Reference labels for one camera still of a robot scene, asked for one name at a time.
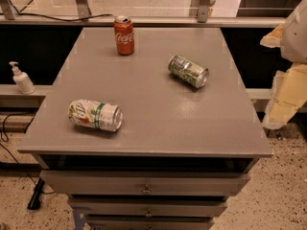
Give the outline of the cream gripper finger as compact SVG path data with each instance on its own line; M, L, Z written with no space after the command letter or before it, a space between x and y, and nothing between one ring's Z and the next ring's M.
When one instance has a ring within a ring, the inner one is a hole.
M280 129L307 102L307 65L294 63L286 72L277 71L271 98L265 109L263 127Z
M284 23L279 24L270 33L262 37L260 44L268 48L280 48L284 26Z

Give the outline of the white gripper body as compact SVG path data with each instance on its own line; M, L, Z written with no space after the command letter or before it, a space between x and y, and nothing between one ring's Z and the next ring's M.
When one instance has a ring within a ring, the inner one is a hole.
M307 63L307 0L301 0L285 21L281 55L290 62Z

